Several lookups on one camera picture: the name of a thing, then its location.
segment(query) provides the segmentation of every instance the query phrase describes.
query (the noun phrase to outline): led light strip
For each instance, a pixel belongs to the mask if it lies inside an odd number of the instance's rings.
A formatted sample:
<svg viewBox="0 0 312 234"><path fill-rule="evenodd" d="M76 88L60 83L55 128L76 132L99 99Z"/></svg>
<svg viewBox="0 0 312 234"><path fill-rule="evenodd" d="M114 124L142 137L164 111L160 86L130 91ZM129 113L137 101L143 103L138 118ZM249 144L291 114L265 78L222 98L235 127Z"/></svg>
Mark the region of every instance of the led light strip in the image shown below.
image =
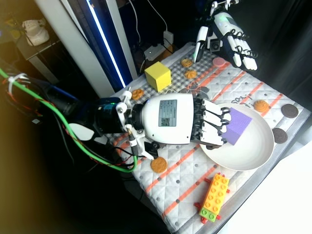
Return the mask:
<svg viewBox="0 0 312 234"><path fill-rule="evenodd" d="M97 28L98 28L98 30L99 30L99 33L101 34L101 37L102 37L102 39L103 39L103 42L104 42L104 44L105 44L105 46L106 46L106 49L107 49L107 51L108 51L108 54L109 54L109 56L111 57L112 62L113 62L113 64L114 64L114 66L115 66L115 69L116 69L116 71L117 71L117 74L118 74L118 76L119 76L119 79L120 79L120 81L121 81L121 84L122 84L122 86L125 88L125 87L126 87L125 82L124 82L123 79L122 79L121 73L120 73L119 68L118 68L118 66L117 66L117 64L116 64L116 61L115 61L115 58L114 58L113 53L112 53L112 51L111 51L111 48L109 47L109 44L108 44L108 42L107 42L107 40L106 40L106 37L105 37L105 35L104 35L104 32L103 32L103 30L102 30L102 27L101 27L101 25L100 25L100 23L99 23L99 21L98 21L97 14L96 14L96 12L94 11L93 7L91 6L89 0L86 0L86 1L87 1L87 3L88 3L89 9L90 9L91 14L92 14L92 16L93 16L93 19L94 19L94 21L95 21L96 24L97 24Z"/></svg>

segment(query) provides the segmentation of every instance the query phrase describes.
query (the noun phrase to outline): green lego brick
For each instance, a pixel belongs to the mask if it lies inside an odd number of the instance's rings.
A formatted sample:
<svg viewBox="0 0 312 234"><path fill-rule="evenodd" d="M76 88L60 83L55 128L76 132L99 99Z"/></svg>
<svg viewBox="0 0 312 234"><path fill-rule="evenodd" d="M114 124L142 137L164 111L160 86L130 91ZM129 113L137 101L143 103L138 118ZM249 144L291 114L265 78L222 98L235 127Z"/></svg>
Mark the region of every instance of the green lego brick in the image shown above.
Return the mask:
<svg viewBox="0 0 312 234"><path fill-rule="evenodd" d="M210 220L211 222L215 222L216 214L208 211L205 208L201 208L199 215Z"/></svg>

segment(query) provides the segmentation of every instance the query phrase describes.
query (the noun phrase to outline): white plate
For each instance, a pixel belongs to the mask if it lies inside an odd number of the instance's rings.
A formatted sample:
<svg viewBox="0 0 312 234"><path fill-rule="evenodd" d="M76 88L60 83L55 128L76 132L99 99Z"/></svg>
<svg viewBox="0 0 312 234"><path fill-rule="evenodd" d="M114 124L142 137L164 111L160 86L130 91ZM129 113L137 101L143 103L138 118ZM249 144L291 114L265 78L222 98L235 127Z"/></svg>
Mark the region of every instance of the white plate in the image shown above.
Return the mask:
<svg viewBox="0 0 312 234"><path fill-rule="evenodd" d="M224 103L220 107L233 107L252 118L235 145L226 143L218 149L207 150L205 154L222 167L236 171L247 171L266 163L274 149L274 136L267 122L256 111L239 104Z"/></svg>

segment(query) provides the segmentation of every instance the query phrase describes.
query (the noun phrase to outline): white robotic hand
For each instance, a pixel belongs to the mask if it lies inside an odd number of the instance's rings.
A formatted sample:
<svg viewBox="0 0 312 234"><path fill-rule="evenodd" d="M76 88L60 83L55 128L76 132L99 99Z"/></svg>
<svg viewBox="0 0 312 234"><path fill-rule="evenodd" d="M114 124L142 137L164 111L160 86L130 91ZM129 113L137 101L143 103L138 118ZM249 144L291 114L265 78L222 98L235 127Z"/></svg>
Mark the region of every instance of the white robotic hand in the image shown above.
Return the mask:
<svg viewBox="0 0 312 234"><path fill-rule="evenodd" d="M229 108L219 106L192 94L166 94L137 104L132 110L132 123L144 130L148 139L165 144L196 142L207 149L219 148L226 139L231 116Z"/></svg>
<svg viewBox="0 0 312 234"><path fill-rule="evenodd" d="M250 49L246 38L247 36L233 18L226 12L220 12L214 15L210 27L200 28L196 40L194 62L200 61L204 49L216 52L223 47L234 66L256 70L257 54Z"/></svg>

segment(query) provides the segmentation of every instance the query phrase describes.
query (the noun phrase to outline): purple cube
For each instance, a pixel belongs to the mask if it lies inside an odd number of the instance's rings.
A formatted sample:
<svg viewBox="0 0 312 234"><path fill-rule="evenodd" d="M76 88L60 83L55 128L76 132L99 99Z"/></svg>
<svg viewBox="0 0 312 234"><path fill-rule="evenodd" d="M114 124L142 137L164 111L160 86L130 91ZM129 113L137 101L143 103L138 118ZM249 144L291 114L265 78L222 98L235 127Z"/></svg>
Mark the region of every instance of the purple cube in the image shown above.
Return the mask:
<svg viewBox="0 0 312 234"><path fill-rule="evenodd" d="M222 137L226 138L230 144L235 145L252 119L232 107L230 110L232 120L230 124L226 126L227 131L222 134Z"/></svg>

